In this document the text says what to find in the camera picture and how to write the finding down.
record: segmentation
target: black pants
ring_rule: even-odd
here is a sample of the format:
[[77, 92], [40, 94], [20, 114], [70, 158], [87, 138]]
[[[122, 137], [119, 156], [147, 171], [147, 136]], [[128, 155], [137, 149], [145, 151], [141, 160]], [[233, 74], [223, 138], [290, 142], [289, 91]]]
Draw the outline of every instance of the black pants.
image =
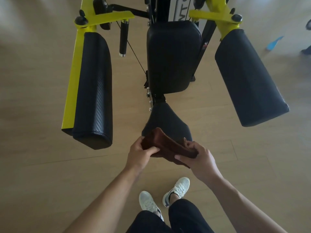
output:
[[141, 211], [127, 233], [214, 233], [198, 208], [188, 200], [180, 199], [169, 207], [171, 228], [150, 211]]

